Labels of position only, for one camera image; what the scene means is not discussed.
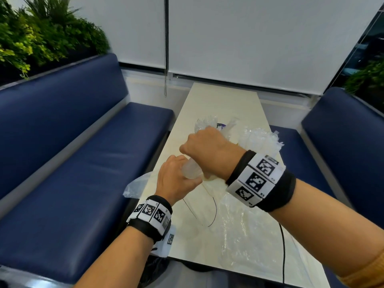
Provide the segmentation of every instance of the seat backrest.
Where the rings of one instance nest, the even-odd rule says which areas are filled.
[[[114,54],[0,91],[0,199],[128,95]]]
[[[330,88],[302,126],[356,211],[384,228],[384,117]]]

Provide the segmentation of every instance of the hand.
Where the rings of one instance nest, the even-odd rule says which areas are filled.
[[[171,206],[177,201],[183,199],[189,192],[195,189],[203,181],[201,178],[187,179],[181,172],[181,167],[188,162],[188,159],[179,155],[171,155],[167,161],[162,164],[157,176],[157,188],[155,195],[166,199]]]
[[[228,180],[246,150],[226,140],[217,129],[207,127],[190,134],[180,152],[193,158],[206,177],[213,174]]]

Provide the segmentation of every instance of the blue bench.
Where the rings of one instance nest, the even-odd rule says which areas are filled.
[[[0,91],[0,198],[128,95],[108,54]],[[73,284],[113,240],[173,111],[128,103],[0,220],[0,265]]]
[[[384,118],[341,88],[329,89],[302,126],[354,209],[384,228]],[[285,143],[280,154],[296,177],[336,198],[300,134],[271,125]],[[331,286],[342,284],[324,268]]]

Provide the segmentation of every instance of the orange sleeve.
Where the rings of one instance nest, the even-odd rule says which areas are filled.
[[[360,271],[339,279],[350,288],[384,288],[384,251]]]

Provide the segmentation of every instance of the table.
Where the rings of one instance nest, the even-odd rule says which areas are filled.
[[[217,115],[218,122],[224,124],[232,117],[237,117],[240,120],[237,126],[238,129],[247,125],[252,128],[261,127],[270,131],[256,92],[194,83],[154,169],[160,169],[162,163],[170,155],[179,155],[179,147],[187,140],[188,135],[194,132],[197,119],[209,115]],[[231,141],[237,142],[237,140],[238,132],[234,131]],[[282,162],[280,155],[277,155],[276,159]],[[224,182],[218,180],[217,184],[222,184],[224,188]],[[155,189],[156,183],[149,182],[143,191],[140,202],[152,195]],[[203,211],[206,204],[210,203],[200,200],[194,192],[188,195],[192,196],[189,202],[194,203],[197,212]],[[274,259],[270,263],[274,270],[271,270],[272,268],[270,270],[260,267],[255,268],[250,264],[247,265],[247,262],[228,263],[228,261],[223,261],[222,244],[220,242],[223,235],[217,233],[222,229],[220,218],[214,221],[212,227],[207,228],[196,220],[183,201],[176,203],[173,211],[172,224],[176,226],[177,231],[169,254],[170,257],[282,282],[283,248],[281,233],[278,223],[267,213],[260,210],[262,214],[259,212],[258,216],[261,224],[268,225],[268,228],[273,232],[273,235],[268,233],[268,236],[273,240],[263,242],[263,238],[267,238],[267,234],[259,237],[258,240],[261,241],[259,247],[265,245],[265,249],[259,248],[256,255],[261,255],[266,259]],[[286,230],[284,230],[284,235],[286,242],[285,283],[304,288],[329,288],[321,263],[313,258]],[[251,244],[247,242],[247,237],[240,240],[247,243],[247,245]],[[255,257],[255,255],[250,255],[250,259],[253,261],[258,260],[257,258],[252,259],[252,257]]]

